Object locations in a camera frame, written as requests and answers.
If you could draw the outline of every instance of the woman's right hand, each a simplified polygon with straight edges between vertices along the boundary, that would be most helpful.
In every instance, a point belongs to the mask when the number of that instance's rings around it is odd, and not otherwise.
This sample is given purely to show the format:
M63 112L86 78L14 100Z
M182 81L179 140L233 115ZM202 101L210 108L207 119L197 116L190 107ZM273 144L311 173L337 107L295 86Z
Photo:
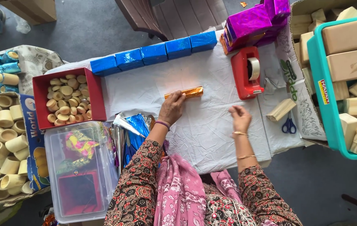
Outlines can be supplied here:
M185 100L185 93L177 90L164 101L161 105L158 121L166 123L168 126L173 125L181 116Z
M233 129L234 132L247 133L248 127L250 126L252 116L251 114L242 106L233 105L229 108L229 112L233 117Z

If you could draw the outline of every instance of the red tape dispenser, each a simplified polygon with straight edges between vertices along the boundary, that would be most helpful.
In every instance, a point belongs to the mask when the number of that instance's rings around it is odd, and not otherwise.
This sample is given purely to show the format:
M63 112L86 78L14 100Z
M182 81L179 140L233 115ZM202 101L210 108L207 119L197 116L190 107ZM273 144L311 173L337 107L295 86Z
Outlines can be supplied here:
M255 98L264 91L259 83L259 54L255 46L242 48L238 54L232 56L231 68L241 100Z

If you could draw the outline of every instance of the bangle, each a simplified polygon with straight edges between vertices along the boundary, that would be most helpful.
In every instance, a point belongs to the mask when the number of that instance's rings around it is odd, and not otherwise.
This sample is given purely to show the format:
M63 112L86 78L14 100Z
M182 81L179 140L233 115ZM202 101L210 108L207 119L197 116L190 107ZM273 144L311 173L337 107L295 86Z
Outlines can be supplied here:
M255 155L249 154L249 155L244 155L241 157L238 157L237 160L243 159L243 158L249 158L249 157L256 157Z
M162 125L165 125L167 127L167 129L170 131L170 126L167 125L166 123L162 122L162 121L156 121L155 123L160 123Z
M238 132L238 131L236 131L236 132L233 132L234 134L239 134L239 135L245 135L245 136L247 136L248 137L248 134L245 134L245 133L243 133L243 132Z

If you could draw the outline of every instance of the chair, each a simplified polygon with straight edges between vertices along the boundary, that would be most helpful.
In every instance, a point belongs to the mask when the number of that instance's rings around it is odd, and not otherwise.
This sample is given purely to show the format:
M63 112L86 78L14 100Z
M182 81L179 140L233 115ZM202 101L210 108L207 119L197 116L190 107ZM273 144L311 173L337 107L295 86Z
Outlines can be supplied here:
M151 6L150 0L115 0L134 31L162 41L199 34L229 16L223 0L165 0Z

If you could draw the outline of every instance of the purple bracelet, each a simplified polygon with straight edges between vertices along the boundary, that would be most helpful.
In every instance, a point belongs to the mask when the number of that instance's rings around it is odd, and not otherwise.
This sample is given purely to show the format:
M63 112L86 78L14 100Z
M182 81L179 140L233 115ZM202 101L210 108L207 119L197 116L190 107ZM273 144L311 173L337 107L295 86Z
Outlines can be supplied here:
M166 123L164 123L164 122L162 122L162 121L156 121L155 124L156 124L156 123L160 123L160 124L162 124L162 125L165 125L165 126L167 127L167 129L170 131L170 126L167 125Z

